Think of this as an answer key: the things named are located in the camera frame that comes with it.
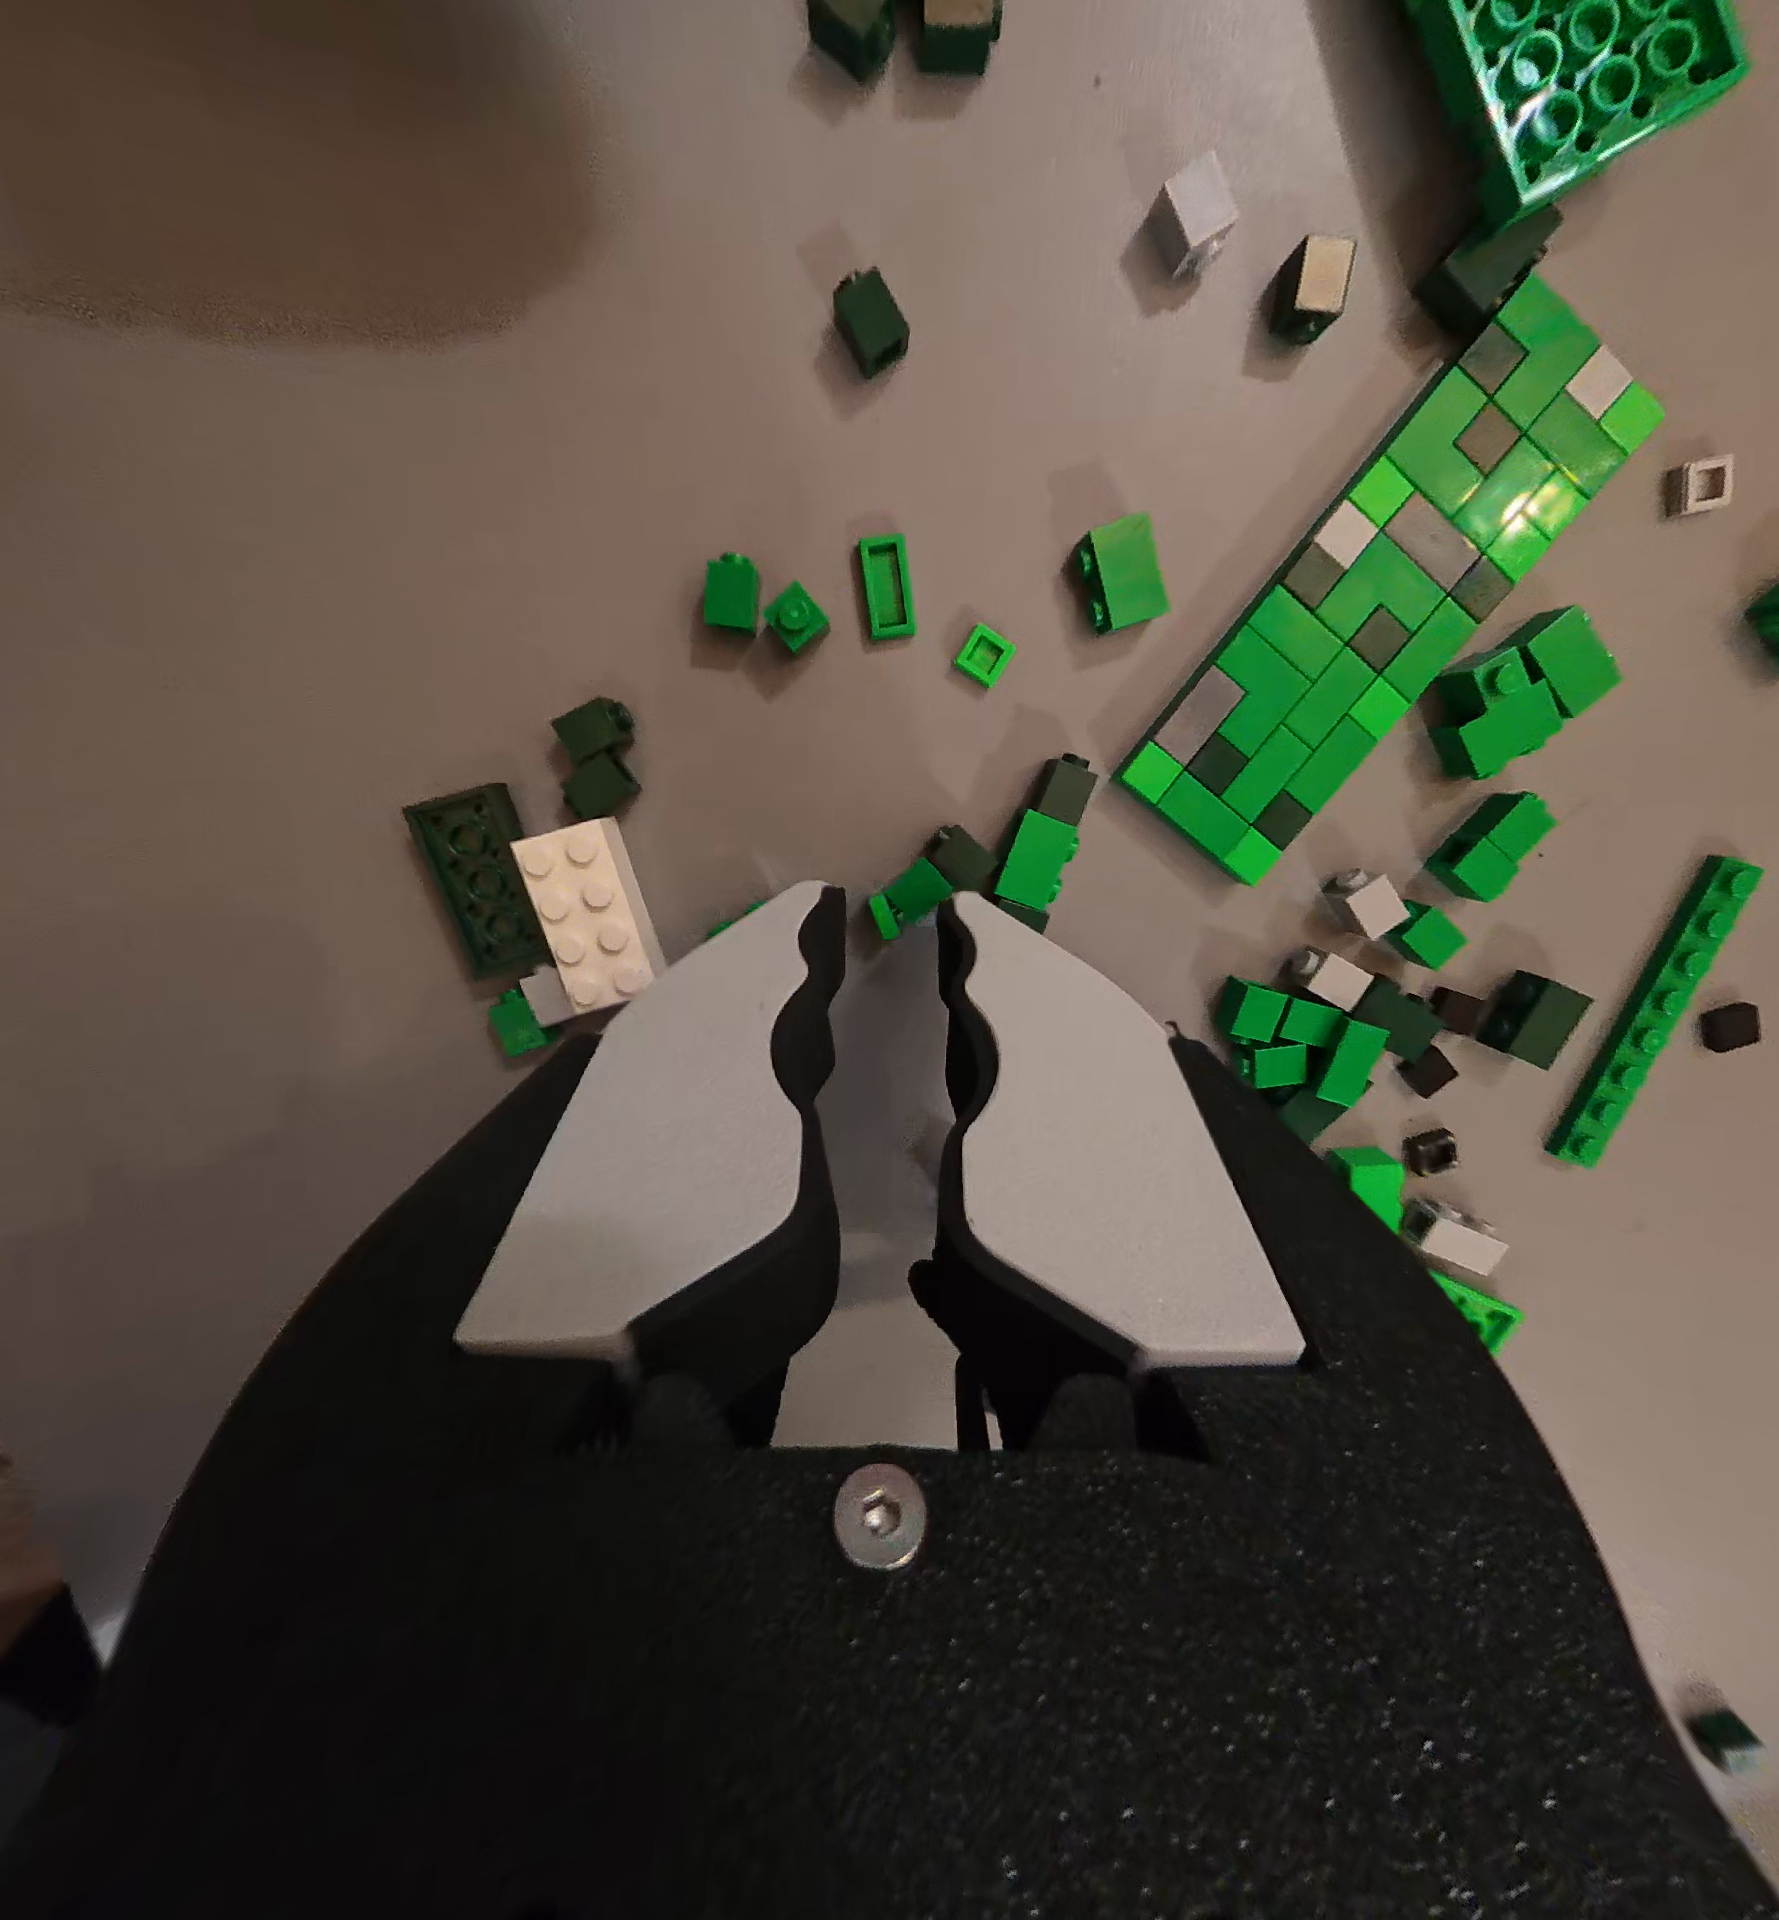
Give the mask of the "white studded brick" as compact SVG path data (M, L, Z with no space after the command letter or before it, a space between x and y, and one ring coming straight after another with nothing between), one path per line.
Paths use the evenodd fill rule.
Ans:
M662 941L616 818L519 836L510 855L568 1018L634 1000L665 972Z

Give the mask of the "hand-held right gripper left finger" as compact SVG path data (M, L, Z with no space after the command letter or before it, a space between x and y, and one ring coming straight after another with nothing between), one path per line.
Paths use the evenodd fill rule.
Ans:
M835 1065L845 891L798 884L604 1030L458 1328L471 1357L691 1380L766 1446L837 1301L819 1095Z

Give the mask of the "bright green studded plate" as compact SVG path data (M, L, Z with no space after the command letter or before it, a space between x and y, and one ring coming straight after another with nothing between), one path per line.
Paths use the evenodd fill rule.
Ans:
M1483 1348L1497 1357L1524 1321L1524 1310L1452 1272L1428 1268L1430 1278L1478 1333Z

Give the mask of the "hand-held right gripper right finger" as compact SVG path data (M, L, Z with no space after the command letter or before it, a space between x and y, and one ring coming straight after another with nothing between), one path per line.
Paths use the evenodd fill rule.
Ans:
M992 899L935 922L952 1124L911 1291L1000 1432L1071 1380L1286 1371L1304 1329L1166 1028Z

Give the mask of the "large green studded plate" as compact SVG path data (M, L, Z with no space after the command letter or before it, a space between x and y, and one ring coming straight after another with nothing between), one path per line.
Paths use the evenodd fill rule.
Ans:
M1562 200L1749 74L1728 3L1404 3L1478 162L1478 227Z

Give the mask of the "thin long green plate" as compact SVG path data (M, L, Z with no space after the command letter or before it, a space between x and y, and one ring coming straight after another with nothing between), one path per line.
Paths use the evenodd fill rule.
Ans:
M1545 1138L1547 1155L1581 1167L1602 1162L1763 878L1734 856L1702 862Z

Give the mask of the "green mosaic tiled plate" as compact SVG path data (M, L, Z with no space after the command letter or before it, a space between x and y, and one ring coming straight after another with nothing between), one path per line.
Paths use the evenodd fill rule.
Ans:
M1115 784L1258 884L1660 424L1537 271L1317 516Z

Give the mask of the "light grey small brick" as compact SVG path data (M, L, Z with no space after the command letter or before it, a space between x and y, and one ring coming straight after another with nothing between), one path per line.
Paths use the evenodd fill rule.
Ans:
M1202 274L1238 225L1238 200L1219 153L1207 149L1165 180L1145 225L1170 281Z

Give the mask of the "scatter of small green bricks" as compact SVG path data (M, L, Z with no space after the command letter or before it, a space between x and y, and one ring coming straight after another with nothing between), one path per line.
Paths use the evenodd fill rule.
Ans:
M1775 20L1779 20L1779 4L1732 7L1740 28L1749 27L1749 20L1740 18L1742 13L1754 18L1757 27L1775 27ZM1771 65L1775 65L1779 52L1771 49L1771 53L1775 55ZM1649 202L1637 206L1637 212L1660 210L1659 221L1637 223L1642 231L1636 233L1630 247L1621 249L1621 263L1615 271L1618 297L1621 300L1627 294L1630 300L1636 300L1636 294L1642 294L1645 300L1651 300L1655 296L1652 306L1662 302L1670 309L1670 326L1675 326L1675 319L1691 326L1687 314L1680 315L1675 312L1676 306L1683 306L1675 300L1676 294L1698 312L1714 302L1716 314L1710 326L1696 321L1696 326L1702 326L1691 343L1699 355L1693 355L1696 391L1690 394L1686 387L1676 398L1686 403L1693 402L1693 414L1706 414L1710 410L1706 402L1711 406L1719 402L1717 414L1722 419L1714 424L1724 428L1744 427L1740 414L1754 420L1754 411L1740 406L1742 399L1751 399L1751 406L1757 399L1779 402L1779 390L1771 394L1765 387L1765 383L1775 386L1779 380L1779 317L1771 314L1771 306L1778 302L1770 300L1770 294L1779 297L1779 79L1775 75L1771 79L1770 92L1775 97L1763 113L1751 107L1744 114L1752 114L1751 128L1760 121L1760 128L1742 144L1747 153L1740 158L1730 153L1717 166L1728 184L1722 184L1711 198L1703 193L1703 186L1716 182L1711 172L1703 186L1691 182L1696 193L1687 198L1680 197L1680 204L1670 200L1670 210L1660 210L1660 200L1655 206L1649 206ZM1501 307L1501 302L1525 274L1537 271L1547 278L1545 267L1525 268L1517 257L1540 257L1537 249L1545 243L1540 230L1553 225L1560 225L1560 221L1553 206L1549 206L1497 233L1495 249L1505 257L1505 265L1499 265L1493 277L1501 281L1501 287L1490 290L1484 284L1480 294L1454 296L1454 306L1460 302L1477 312L1468 319L1455 315L1435 321L1440 332L1452 336L1454 347L1454 351L1430 349L1435 356L1449 353L1454 361L1477 338L1478 323ZM1478 283L1486 283L1490 268L1484 265L1474 277ZM1140 430L1151 422L1163 430L1177 428L1192 444L1197 443L1202 433L1204 444L1197 450L1205 450L1207 467L1213 467L1210 478L1215 479L1218 487L1231 481L1223 487L1223 492L1231 492L1231 500L1212 504L1213 510L1207 510L1207 519L1193 504L1185 512L1189 504L1185 503L1165 504L1154 516L1160 524L1152 524L1151 512L1138 509L1127 514L1112 512L1101 516L1095 528L1089 524L1078 528L1066 573L1072 577L1082 630L1095 630L1098 638L1095 644L1105 654L1109 649L1122 654L1123 647L1151 633L1175 611L1170 603L1177 600L1177 595L1170 589L1182 585L1185 535L1192 535L1192 539L1196 535L1215 535L1218 539L1231 535L1234 539L1236 532L1258 531L1249 524L1255 519L1249 495L1256 492L1250 481L1258 478L1252 467L1256 466L1256 448L1263 443L1275 444L1275 427L1272 424L1263 433L1256 422L1244 424L1246 415L1227 419L1219 403L1215 408L1204 406L1197 411L1196 387L1189 387L1189 395L1182 394L1189 382L1177 374L1178 386L1175 390L1165 382L1166 374L1156 380L1163 391L1151 399L1151 420L1138 414L1129 424ZM1687 427L1683 434L1665 428L1662 420L1656 427L1656 430L1665 430L1667 441L1675 434L1675 441L1682 443L1670 443L1669 450L1698 454L1698 461L1691 461L1690 467L1680 464L1680 470L1672 467L1667 478L1665 492L1670 514L1699 512L1706 504L1714 504L1710 495L1722 493L1722 487L1728 487L1734 478L1734 464L1726 466L1726 461L1739 446L1714 444L1710 434L1702 433L1711 422L1702 420L1699 414L1693 424L1702 438L1686 441ZM1296 443L1289 450L1298 454L1311 450L1314 456L1318 450L1317 441L1324 443L1318 461L1322 486L1317 487L1324 497L1314 500L1320 512L1302 514L1305 521L1320 516L1335 495L1347 490L1340 484L1328 486L1328 470L1340 466L1340 452L1328 444L1332 438L1328 428L1336 420L1324 415L1318 424L1324 428L1320 434L1317 427L1311 427L1311 434L1302 434L1299 428L1289 434ZM1274 541L1272 535L1274 545L1261 541L1261 549L1266 549L1261 557L1240 564L1238 571L1244 589L1240 612L1308 532L1304 527L1294 531L1294 541ZM1702 566L1699 561L1690 569L1675 560L1660 560L1651 568L1649 560L1655 560L1655 556L1649 553L1649 547L1633 557L1645 561L1636 568L1642 580L1630 586L1625 597L1641 597L1645 607L1636 609L1633 599L1627 609L1621 609L1621 603L1612 607L1609 611L1620 614L1620 621L1612 622L1615 627L1612 640L1625 649L1633 633L1627 621L1621 621L1621 612L1645 611L1646 616L1656 614L1659 618L1662 612L1670 612L1669 621L1660 621L1662 627L1669 627L1669 635L1665 635L1669 640L1669 660L1645 656L1649 663L1637 661L1642 665L1637 691L1649 703L1645 706L1645 728L1631 732L1636 721L1621 726L1621 719L1618 719L1621 733L1609 743L1618 747L1613 756L1618 766L1621 766L1621 747L1630 747L1627 758L1631 765L1623 768L1625 777L1618 775L1618 781L1609 781L1602 792L1592 788L1581 795L1581 802L1586 803L1556 810L1560 818L1572 821L1572 828L1558 829L1558 850L1565 858L1571 855L1583 858L1586 853L1585 866L1595 862L1583 874L1588 880L1588 887L1581 887L1581 891L1572 887L1568 870L1560 874L1567 886L1558 891L1565 893L1567 904L1558 914L1556 933L1571 947L1577 945L1571 934L1581 939L1585 931L1590 941L1597 941L1597 947L1608 939L1608 931L1621 934L1621 921L1630 921L1636 904L1649 906L1649 893L1655 891L1649 880L1651 868L1670 866L1672 878L1675 842L1662 847L1667 834L1660 834L1660 828L1669 824L1672 834L1675 825L1682 824L1676 819L1676 802L1693 802L1703 811L1707 811L1703 803L1716 803L1717 800L1747 802L1742 811L1754 807L1763 813L1763 821L1754 824L1770 821L1770 813L1779 807L1779 721L1775 728L1768 719L1757 726L1742 711L1749 701L1754 701L1757 706L1765 701L1779 703L1779 693L1770 693L1770 663L1763 663L1760 670L1754 665L1742 670L1739 663L1734 672L1724 665L1717 675L1717 680L1722 680L1717 686L1719 698L1716 691L1710 693L1707 701L1699 691L1693 698L1686 691L1682 698L1676 693L1669 693L1662 701L1667 711L1655 706L1652 695L1665 680L1669 684L1693 682L1702 686L1703 667L1716 660L1716 654L1722 654L1724 660L1730 658L1732 644L1722 640L1717 647L1714 622L1724 625L1724 631L1734 627L1739 635L1747 625L1740 611L1734 621L1724 612L1722 622L1717 622L1714 603L1706 604L1703 589L1714 591L1717 586L1716 571L1711 571L1716 561L1696 571ZM1185 654L1189 660L1175 677L1180 684L1192 677L1210 645L1238 616L1234 603L1223 604L1223 599L1231 597L1222 589L1215 589L1212 599L1215 604L1210 611L1212 616L1205 630L1197 635L1197 630L1192 627L1188 638ZM1532 747L1545 750L1545 742L1565 728L1574 732L1574 716L1590 703L1599 705L1597 695L1609 691L1609 684L1615 682L1609 661L1613 649L1606 652L1597 645L1592 627L1585 631L1588 622L1583 612L1558 609L1551 600L1549 607L1536 611L1536 618L1524 631L1505 635L1499 627L1499 609L1478 627L1448 670L1428 684L1417 706L1383 737L1383 742L1395 737L1401 726L1408 726L1414 716L1424 713L1428 728L1435 730L1428 752L1437 754L1441 750L1444 756L1441 773L1430 775L1437 784L1446 781L1461 781L1466 786L1473 781L1490 781L1495 784L1502 773L1512 778L1524 770L1521 763ZM1322 825L1322 819L1324 811L1258 884L1242 884L1231 878L1231 887L1234 887L1232 893L1227 887L1231 902L1246 914L1250 906L1261 907L1256 889L1272 886L1272 874L1287 886L1291 855L1298 847L1308 855L1318 850L1317 842L1322 834L1317 834L1317 828ZM1401 955L1402 963L1414 961L1424 972L1433 967L1437 973L1455 955L1461 955L1461 961L1469 957L1463 939L1468 929L1458 931L1452 924L1454 914L1449 914L1449 907L1468 921L1468 899L1497 899L1507 891L1505 868L1516 874L1517 868L1532 866L1536 858L1541 858L1534 853L1505 856L1501 853L1502 828L1484 829L1480 821L1477 828L1458 825L1458 834L1473 840L1480 840L1483 831L1488 831L1497 842L1483 849L1483 866L1477 868L1469 884L1463 881L1461 870L1455 870L1454 881L1435 878L1435 856L1430 858L1428 878L1417 872L1417 881L1423 881L1423 897L1428 899L1427 907L1414 899L1398 899L1404 893L1413 895L1414 887L1398 887L1396 878L1381 872L1385 862L1380 858L1369 862L1369 868L1373 868L1369 874L1324 874L1324 899L1328 904L1318 911L1313 902L1304 921L1313 929L1313 916L1336 921L1340 931L1318 939L1318 947L1356 945L1361 952L1350 952L1350 958L1331 952L1298 955L1289 965L1289 978L1266 984L1270 992L1266 988L1232 988L1242 1016L1236 1044L1240 1070L1249 1073L1250 1056L1261 1054L1261 1089L1268 1101L1289 1101L1291 1116L1298 1116L1296 1103L1304 1095L1320 1091L1324 1097L1317 1101L1313 1115L1336 1119L1342 1115L1347 1095L1360 1095L1373 1086L1368 1052L1363 1052L1361 1072L1342 1076L1335 1091L1318 1089L1335 1052L1332 1037L1336 1032L1353 1034L1351 1048L1357 1046L1357 1038L1366 1048L1371 1037L1368 1028L1385 1027L1390 1030L1380 1037L1408 1052L1408 1014L1373 1011L1381 1004L1381 997L1395 995L1396 984L1392 981L1385 990L1371 988L1371 973L1377 967L1388 972L1388 967L1381 965L1381 958L1369 958L1369 955L1373 950L1390 963L1396 963ZM1160 834L1170 834L1177 849L1189 847L1166 824ZM1213 870L1218 878L1227 878L1219 866L1192 847L1188 860L1193 862L1192 872L1210 874ZM1771 884L1771 893L1778 889L1779 880ZM1604 931L1604 914L1609 916L1608 931ZM1778 988L1779 992L1779 904L1771 919L1775 922L1771 933L1757 941L1760 952L1751 949L1744 957L1751 958L1754 969L1749 984L1752 988ZM1568 1257L1581 1249L1588 1254L1583 1261L1585 1278L1602 1280L1608 1274L1606 1261L1618 1265L1618 1288L1612 1288L1621 1301L1618 1313L1623 1306L1627 1315L1636 1315L1637 1306L1645 1306L1645 1310L1651 1306L1662 1310L1667 1306L1669 1313L1660 1315L1659 1326L1669 1321L1672 1329L1682 1317L1676 1313L1682 1308L1693 1321L1693 1337L1686 1332L1683 1341L1696 1347L1702 1342L1702 1332L1710 1332L1711 1362L1716 1357L1722 1358L1724 1366L1730 1362L1740 1365L1744 1358L1749 1366L1754 1366L1757 1358L1765 1360L1770 1372L1775 1375L1775 1380L1765 1376L1765 1391L1771 1385L1778 1391L1763 1402L1763 1408L1775 1413L1774 1420L1770 1412L1763 1413L1770 1432L1763 1445L1768 1449L1770 1439L1778 1443L1771 1449L1778 1460L1770 1460L1770 1456L1754 1460L1751 1452L1754 1440L1749 1440L1747 1449L1740 1443L1732 1446L1732 1426L1739 1432L1740 1426L1752 1432L1758 1424L1752 1409L1754 1402L1747 1395L1742 1409L1749 1420L1742 1420L1740 1426L1724 1409L1719 1409L1719 1418L1717 1413L1706 1415L1693 1409L1693 1424L1698 1432L1707 1426L1716 1434L1710 1446L1717 1449L1724 1458L1739 1452L1739 1449L1747 1452L1739 1467L1739 1487L1749 1492L1754 1505L1760 1505L1758 1495L1774 1494L1771 1510L1775 1516L1779 1513L1779 1492L1775 1492L1779 1487L1779 1067L1774 1072L1770 1067L1760 1067L1760 1072L1744 1067L1740 1070L1744 1081L1740 1091L1724 1091L1724 1084L1716 1092L1698 1091L1696 1099L1690 1092L1680 1097L1676 1081L1683 1073L1670 1080L1672 1072L1675 1067L1662 1072L1667 1097L1659 1097L1655 1104L1659 1111L1669 1111L1665 1131L1675 1130L1675 1133L1656 1145L1656 1153L1651 1153L1655 1167L1637 1181L1642 1192L1636 1198L1645 1207L1623 1208L1630 1212L1630 1221L1620 1224L1615 1235L1609 1231L1608 1201L1602 1208L1590 1202L1581 1215L1571 1202L1560 1207L1551 1202L1545 1212L1551 1219L1560 1218L1562 1231L1558 1238L1562 1246L1556 1253ZM1751 1646L1763 1639L1763 1658L1757 1660L1757 1653L1751 1653L1751 1660L1763 1673L1757 1675L1754 1668L1744 1664L1742 1679L1751 1682L1751 1688L1757 1679L1775 1679L1779 1686L1779 1601L1771 1607L1757 1594L1757 1583L1760 1583L1757 1571L1760 1570L1754 1570L1757 1555L1751 1543L1752 1534L1749 1541L1740 1541L1740 1546L1751 1547L1749 1553L1739 1547L1737 1565L1747 1563L1747 1568L1742 1571L1732 1568L1734 1580L1730 1580L1730 1571L1724 1571L1717 1588L1739 1601L1740 1612L1732 1624L1739 1629L1751 1627ZM1779 1546L1771 1561L1771 1571L1779 1571ZM1779 1693L1771 1693L1774 1696L1768 1702L1778 1709L1771 1728L1778 1735L1771 1742L1778 1759L1771 1772L1779 1774Z

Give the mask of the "grey desk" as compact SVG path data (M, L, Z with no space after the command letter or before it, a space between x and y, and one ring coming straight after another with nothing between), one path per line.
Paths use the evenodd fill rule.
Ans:
M1775 27L1717 109L1577 194L1545 258L1702 438L1716 314L1618 297L1660 210L1719 193ZM1170 281L1146 233L1215 149L1238 225ZM1463 153L1396 4L1014 4L991 71L901 46L862 89L802 4L0 4L0 1432L90 1632L121 1632L174 1495L327 1265L517 1072L402 805L504 781L563 816L551 718L636 710L624 825L667 952L800 880L864 897L927 834L998 834L1055 752L1109 768L1244 560L1318 512L1446 356L1411 284L1468 221ZM1779 297L1770 294L1779 317ZM1175 609L1117 654L1066 564L1101 516L1231 492L1151 420L1177 374L1275 427L1256 532L1185 535ZM1551 810L1625 777L1633 556L1707 568L1716 621L1779 577L1779 402L1656 430L1502 609L1585 607L1621 686L1505 777ZM1763 1639L1778 1460L1757 1358L1680 1308L1618 1313L1560 1218L1615 1235L1680 1097L1779 1067L1749 955L1778 811L1676 802L1649 906L1556 933L1595 865L1558 828L1452 976L1595 997L1541 1073L1458 1046L1437 1103L1385 1081L1339 1140L1444 1123L1454 1201L1509 1241L1507 1371L1588 1514L1675 1709L1765 1742L1707 1770L1779 1876ZM1545 1153L1707 856L1765 868L1592 1167Z

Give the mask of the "dark green studded plate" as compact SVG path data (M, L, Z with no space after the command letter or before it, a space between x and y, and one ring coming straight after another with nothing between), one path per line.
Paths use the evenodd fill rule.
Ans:
M436 886L469 978L524 973L547 961L547 941L515 856L527 829L503 781L406 803L402 818Z

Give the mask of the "bright green toy brick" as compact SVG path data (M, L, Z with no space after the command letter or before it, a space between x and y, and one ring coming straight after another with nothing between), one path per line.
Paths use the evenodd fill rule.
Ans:
M919 856L895 881L869 893L869 921L886 942L895 942L903 931L952 899L954 891L952 878L928 856Z

